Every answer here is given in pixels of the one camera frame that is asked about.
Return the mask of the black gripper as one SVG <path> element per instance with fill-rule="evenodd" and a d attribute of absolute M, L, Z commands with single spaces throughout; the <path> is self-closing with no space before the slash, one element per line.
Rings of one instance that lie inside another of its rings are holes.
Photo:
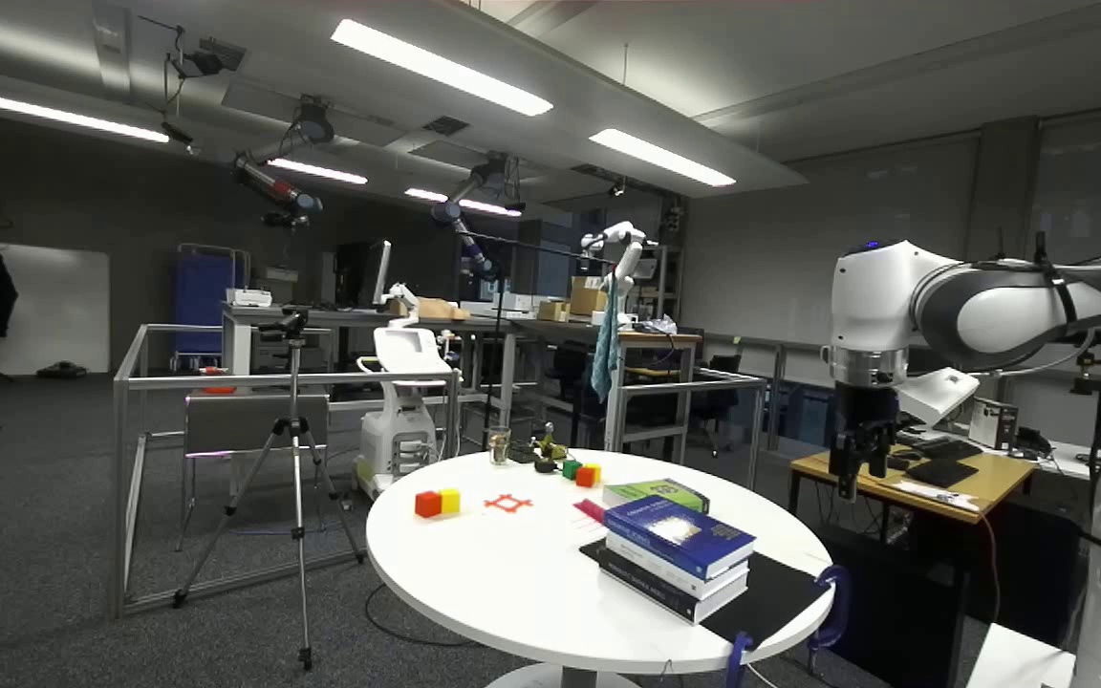
<path fill-rule="evenodd" d="M 899 396 L 892 390 L 839 390 L 835 479 L 843 497 L 856 497 L 856 474 L 889 479 L 889 454 L 899 433 Z"/>

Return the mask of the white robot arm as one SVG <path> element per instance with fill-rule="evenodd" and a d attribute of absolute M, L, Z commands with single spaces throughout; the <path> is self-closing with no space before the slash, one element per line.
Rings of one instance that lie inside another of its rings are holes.
<path fill-rule="evenodd" d="M 915 344 L 959 371 L 1003 371 L 1095 324 L 1101 324 L 1101 257 L 1054 263 L 1038 251 L 977 263 L 915 240 L 843 251 L 829 278 L 839 396 L 829 474 L 844 492 L 859 469 L 889 474 Z"/>

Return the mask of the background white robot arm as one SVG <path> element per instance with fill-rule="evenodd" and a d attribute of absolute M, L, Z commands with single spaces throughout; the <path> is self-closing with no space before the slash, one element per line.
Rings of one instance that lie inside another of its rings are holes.
<path fill-rule="evenodd" d="M 603 319 L 597 324 L 597 342 L 594 342 L 594 371 L 588 371 L 588 386 L 594 394 L 603 401 L 611 390 L 611 376 L 617 376 L 617 338 L 620 338 L 620 312 L 624 312 L 624 298 L 635 282 L 635 269 L 644 260 L 645 249 L 645 235 L 635 221 L 611 221 L 597 235 L 583 236 L 583 260 L 597 260 L 610 249 L 624 249 L 620 260 L 603 271 Z"/>

